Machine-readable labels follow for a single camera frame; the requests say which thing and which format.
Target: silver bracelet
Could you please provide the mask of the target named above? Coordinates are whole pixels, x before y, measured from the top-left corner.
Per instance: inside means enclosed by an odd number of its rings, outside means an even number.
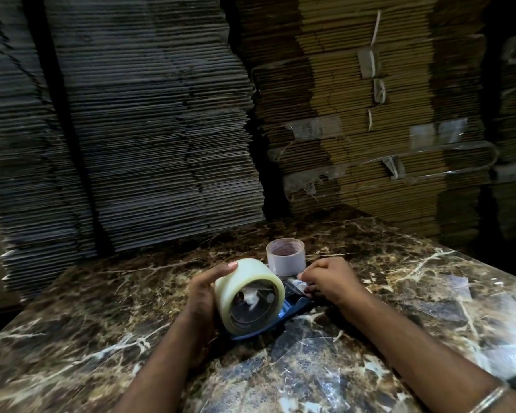
[[[510,385],[508,382],[503,381],[500,386],[498,386],[493,392],[487,396],[485,399],[483,399],[478,405],[470,410],[470,413],[482,413],[484,411],[487,411],[493,404],[497,403],[502,396],[506,394],[507,391],[509,391]]]

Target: marble table top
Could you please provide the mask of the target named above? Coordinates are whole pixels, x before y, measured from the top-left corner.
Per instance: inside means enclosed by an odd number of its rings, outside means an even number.
[[[516,375],[516,277],[351,209],[163,244],[70,269],[0,333],[0,411],[108,411],[180,312],[189,280],[296,237],[308,262],[344,256],[369,289],[501,377]],[[318,307],[192,372],[184,412],[413,412],[360,333]]]

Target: tape roll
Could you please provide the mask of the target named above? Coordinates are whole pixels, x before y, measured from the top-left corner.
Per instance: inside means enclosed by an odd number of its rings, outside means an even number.
[[[247,335],[273,323],[283,307],[282,281],[257,259],[237,261],[239,266],[214,283],[216,306],[227,331]]]

